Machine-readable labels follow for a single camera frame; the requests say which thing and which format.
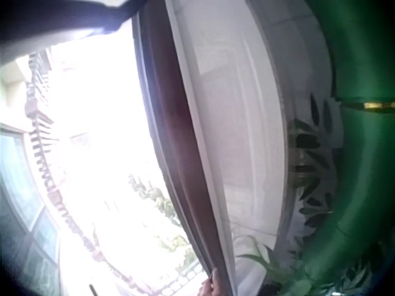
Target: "dark leaf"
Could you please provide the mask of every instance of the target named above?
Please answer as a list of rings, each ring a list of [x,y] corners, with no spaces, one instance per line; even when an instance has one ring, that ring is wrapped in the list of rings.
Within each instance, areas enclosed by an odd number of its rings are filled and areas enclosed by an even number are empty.
[[[325,131],[330,134],[332,132],[332,115],[331,115],[331,108],[328,104],[327,100],[323,101],[323,127]]]
[[[278,284],[266,284],[262,286],[257,296],[276,296],[281,289],[281,285]]]
[[[307,203],[313,207],[322,207],[322,203],[314,197],[309,198]]]
[[[303,194],[299,200],[304,200],[307,196],[309,196],[314,190],[316,190],[320,183],[320,178],[314,178],[311,183],[304,189]]]
[[[373,272],[378,271],[381,268],[386,258],[379,243],[372,245],[365,256],[368,258],[368,264],[366,265],[371,266]]]
[[[338,175],[339,179],[341,173],[341,164],[343,161],[343,148],[332,149],[332,158],[336,168],[336,174]]]
[[[315,215],[315,216],[309,218],[304,224],[306,226],[311,227],[311,228],[317,228],[324,222],[324,220],[327,218],[327,216],[328,216],[328,214]]]
[[[364,269],[360,270],[359,273],[357,273],[355,275],[355,277],[352,279],[349,287],[351,289],[361,287],[361,285],[364,283],[363,279],[364,279],[366,273],[367,273],[367,266],[365,266]]]
[[[303,242],[303,239],[301,237],[296,236],[295,237],[295,243],[296,243],[298,248],[303,249],[304,242]]]
[[[325,203],[328,208],[332,208],[333,197],[330,193],[325,194]]]
[[[315,208],[301,208],[299,210],[299,213],[303,214],[305,216],[315,215],[315,214],[317,214],[317,209],[315,209]]]
[[[355,276],[356,276],[356,271],[355,271],[353,268],[349,268],[349,269],[346,271],[346,277],[347,277],[350,281],[352,281],[352,280],[355,278]]]
[[[326,162],[325,157],[312,151],[306,151],[307,155],[318,162],[323,168],[329,170],[329,164]]]
[[[288,145],[290,147],[296,147],[296,136],[294,134],[288,135]]]
[[[314,235],[315,235],[315,233],[313,233],[313,234],[311,234],[311,235],[309,235],[309,236],[304,236],[304,237],[302,238],[303,242],[304,242],[305,244],[308,244],[308,243],[314,238]]]
[[[314,129],[306,122],[299,120],[299,119],[294,119],[291,123],[295,126],[295,128],[299,130],[306,131],[308,133],[314,133]]]
[[[313,93],[310,94],[310,108],[314,124],[316,126],[320,125],[320,112],[318,111],[318,105],[315,101]]]
[[[296,165],[295,172],[296,173],[314,173],[317,169],[312,165]]]
[[[321,144],[313,134],[298,134],[296,136],[296,147],[301,149],[316,149]]]
[[[305,187],[309,185],[312,181],[313,181],[312,178],[300,178],[295,182],[294,188]]]

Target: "plant leaf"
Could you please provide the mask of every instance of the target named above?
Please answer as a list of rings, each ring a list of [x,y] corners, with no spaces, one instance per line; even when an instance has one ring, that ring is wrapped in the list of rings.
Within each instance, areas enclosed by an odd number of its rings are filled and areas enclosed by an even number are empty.
[[[321,179],[320,178],[314,178],[311,183],[304,189],[302,196],[299,198],[299,200],[304,200],[307,196],[309,196],[316,188],[318,185],[320,185]]]
[[[343,164],[343,148],[335,148],[332,149],[332,159],[336,168],[336,174],[338,175],[338,179],[341,173],[341,166]]]
[[[319,200],[315,199],[314,197],[309,198],[307,200],[307,203],[312,207],[322,207],[322,203]]]
[[[296,236],[296,237],[295,237],[295,243],[296,243],[296,245],[297,245],[300,249],[303,249],[304,242],[303,242],[303,240],[302,240],[301,237]]]
[[[315,209],[315,208],[301,208],[299,210],[299,213],[302,215],[305,215],[305,216],[315,215],[315,214],[317,214],[317,209]]]
[[[329,106],[328,101],[325,99],[323,101],[323,127],[325,131],[330,134],[332,132],[332,115],[331,115],[331,108]]]
[[[311,228],[319,227],[324,220],[327,218],[328,214],[318,214],[313,217],[310,217],[304,224]]]
[[[267,256],[269,258],[269,263],[271,263],[272,265],[274,265],[276,267],[280,267],[280,264],[278,264],[276,256],[274,255],[274,252],[266,245],[265,245],[265,248],[267,251]]]
[[[326,193],[326,194],[325,194],[325,203],[326,203],[326,206],[327,206],[328,208],[331,208],[331,207],[332,207],[332,201],[333,201],[332,195],[331,195],[330,193]]]
[[[266,262],[263,257],[251,254],[239,255],[237,257],[247,258],[261,264],[266,269],[266,273],[280,284],[284,284],[288,280],[288,274],[282,272],[282,270],[276,268],[275,266],[271,266],[271,264],[269,262]]]
[[[306,153],[308,156],[310,156],[312,159],[314,159],[316,162],[318,162],[321,165],[321,167],[329,170],[329,164],[328,164],[328,162],[326,162],[324,156],[322,156],[318,153],[312,152],[312,151],[306,151]]]
[[[309,185],[311,182],[313,181],[312,178],[299,178],[295,184],[294,184],[294,188],[300,188],[300,187],[305,187],[307,185]]]
[[[319,148],[319,143],[316,136],[313,134],[298,134],[296,136],[296,147],[301,149],[316,149]]]
[[[243,255],[239,255],[237,257],[238,258],[247,258],[247,259],[250,259],[252,261],[255,261],[255,262],[261,264],[264,268],[266,268],[267,265],[268,265],[267,262],[261,256],[258,256],[258,255],[243,254]]]
[[[314,173],[317,171],[312,165],[296,165],[294,170],[296,173]]]
[[[314,237],[315,233],[309,235],[309,236],[304,236],[302,237],[302,240],[305,244],[308,244]]]
[[[295,126],[295,128],[298,129],[298,130],[303,130],[303,131],[306,131],[308,133],[314,133],[314,129],[308,123],[306,123],[306,122],[304,122],[304,121],[302,121],[300,119],[295,118],[292,121],[292,123]]]
[[[310,108],[314,124],[316,126],[320,125],[320,112],[318,111],[318,105],[313,93],[310,94]]]
[[[255,252],[256,252],[260,257],[263,258],[262,252],[261,252],[260,249],[259,249],[259,243],[258,243],[257,239],[256,239],[254,236],[247,236],[247,237],[249,237],[249,238],[252,240],[252,244],[254,245],[254,250],[255,250]]]
[[[362,269],[358,274],[355,275],[355,278],[349,284],[350,289],[355,289],[362,286],[362,284],[364,283],[363,278],[365,276],[365,273],[367,272],[367,266],[365,266],[364,269]]]

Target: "glass pane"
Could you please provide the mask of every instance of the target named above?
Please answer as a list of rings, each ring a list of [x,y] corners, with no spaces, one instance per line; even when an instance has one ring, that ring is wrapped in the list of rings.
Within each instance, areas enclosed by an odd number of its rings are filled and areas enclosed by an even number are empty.
[[[57,228],[48,213],[44,212],[36,224],[34,238],[38,245],[54,260],[57,261]]]
[[[42,296],[58,296],[59,272],[33,243],[21,275],[21,282]]]
[[[4,196],[2,188],[0,188],[1,214],[0,214],[0,261],[5,271],[12,277],[19,273],[22,265],[20,257],[20,249],[22,247],[26,232],[21,227],[15,213]]]
[[[9,133],[0,135],[0,175],[14,207],[28,228],[43,202],[30,174],[21,136]]]

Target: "green pipe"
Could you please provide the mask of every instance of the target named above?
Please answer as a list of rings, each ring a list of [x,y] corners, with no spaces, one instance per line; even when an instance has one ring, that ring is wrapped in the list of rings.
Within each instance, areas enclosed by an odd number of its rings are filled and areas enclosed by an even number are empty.
[[[281,295],[339,279],[395,225],[395,46],[374,0],[307,0],[331,52],[342,102],[344,163],[333,214]],[[377,109],[367,109],[372,105]]]

